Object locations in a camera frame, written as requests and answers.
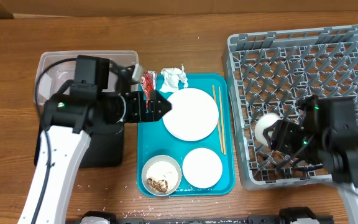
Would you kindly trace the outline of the white cup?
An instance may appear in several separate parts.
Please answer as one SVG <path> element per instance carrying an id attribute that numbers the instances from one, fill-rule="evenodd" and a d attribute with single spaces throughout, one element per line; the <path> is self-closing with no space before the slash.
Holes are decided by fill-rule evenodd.
<path id="1" fill-rule="evenodd" d="M 269 145 L 267 138 L 264 136 L 264 131 L 274 125 L 278 120 L 280 120 L 280 117 L 275 113 L 267 113 L 259 118 L 254 130 L 255 138 L 259 143 L 264 146 Z"/>

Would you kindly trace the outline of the red foil wrapper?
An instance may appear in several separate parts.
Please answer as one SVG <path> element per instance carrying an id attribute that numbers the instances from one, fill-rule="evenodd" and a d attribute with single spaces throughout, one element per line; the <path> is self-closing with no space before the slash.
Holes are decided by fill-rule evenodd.
<path id="1" fill-rule="evenodd" d="M 152 101 L 156 98 L 157 73 L 147 70 L 141 77 L 141 86 L 146 97 L 146 110 L 149 110 Z"/>

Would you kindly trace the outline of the large pink plate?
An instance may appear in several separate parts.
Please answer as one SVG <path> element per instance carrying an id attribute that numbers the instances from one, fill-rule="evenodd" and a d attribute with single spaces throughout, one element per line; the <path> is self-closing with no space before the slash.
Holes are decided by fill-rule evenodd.
<path id="1" fill-rule="evenodd" d="M 183 141 L 208 137 L 218 124 L 218 107 L 213 97 L 197 88 L 185 88 L 168 97 L 171 110 L 163 116 L 168 132 Z"/>

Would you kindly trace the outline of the small pink bowl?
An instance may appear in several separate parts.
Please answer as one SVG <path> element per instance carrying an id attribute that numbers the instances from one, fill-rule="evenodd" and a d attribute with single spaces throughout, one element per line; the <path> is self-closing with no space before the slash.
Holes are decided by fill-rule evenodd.
<path id="1" fill-rule="evenodd" d="M 182 172 L 190 185 L 199 189 L 207 189 L 219 182 L 223 174 L 223 164 L 214 151 L 197 148 L 185 156 Z"/>

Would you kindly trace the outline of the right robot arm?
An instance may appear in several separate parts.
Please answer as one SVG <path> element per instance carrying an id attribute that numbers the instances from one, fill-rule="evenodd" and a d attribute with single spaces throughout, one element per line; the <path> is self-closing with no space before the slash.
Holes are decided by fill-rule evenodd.
<path id="1" fill-rule="evenodd" d="M 275 113 L 263 115 L 255 126 L 258 142 L 288 155 L 275 166 L 277 170 L 287 164 L 297 169 L 296 163 L 305 161 L 328 171 L 350 223 L 358 223 L 358 124 L 353 98 L 312 95 L 296 105 L 303 112 L 298 124 Z"/>

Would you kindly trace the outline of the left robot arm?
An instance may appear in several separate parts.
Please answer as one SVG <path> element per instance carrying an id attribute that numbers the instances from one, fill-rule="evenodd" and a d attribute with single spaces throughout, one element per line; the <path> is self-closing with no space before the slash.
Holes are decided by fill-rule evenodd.
<path id="1" fill-rule="evenodd" d="M 80 163 L 96 133 L 116 135 L 125 123 L 160 120 L 172 108 L 158 91 L 103 93 L 95 99 L 54 94 L 40 117 L 40 148 L 19 223 L 65 223 Z"/>

